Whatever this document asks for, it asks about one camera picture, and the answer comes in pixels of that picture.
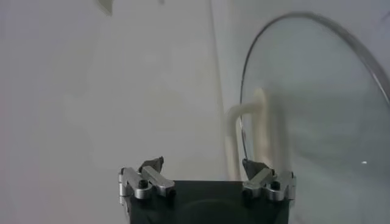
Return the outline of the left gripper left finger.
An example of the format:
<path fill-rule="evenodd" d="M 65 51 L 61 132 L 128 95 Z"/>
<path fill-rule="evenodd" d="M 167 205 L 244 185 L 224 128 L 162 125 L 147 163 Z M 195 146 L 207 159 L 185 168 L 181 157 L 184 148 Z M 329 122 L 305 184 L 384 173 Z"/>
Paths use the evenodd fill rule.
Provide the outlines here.
<path fill-rule="evenodd" d="M 119 198 L 134 196 L 139 200 L 151 198 L 155 191 L 161 197 L 174 197 L 176 184 L 161 174 L 164 157 L 144 161 L 138 169 L 123 167 L 118 173 Z"/>

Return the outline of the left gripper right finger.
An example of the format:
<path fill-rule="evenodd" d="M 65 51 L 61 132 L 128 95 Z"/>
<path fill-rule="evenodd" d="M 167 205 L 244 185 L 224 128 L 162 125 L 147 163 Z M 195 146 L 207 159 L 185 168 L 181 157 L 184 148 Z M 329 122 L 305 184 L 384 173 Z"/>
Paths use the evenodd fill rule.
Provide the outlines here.
<path fill-rule="evenodd" d="M 266 197 L 269 201 L 296 199 L 296 176 L 291 171 L 277 173 L 265 163 L 243 159 L 247 181 L 243 182 L 243 195 L 252 200 Z"/>

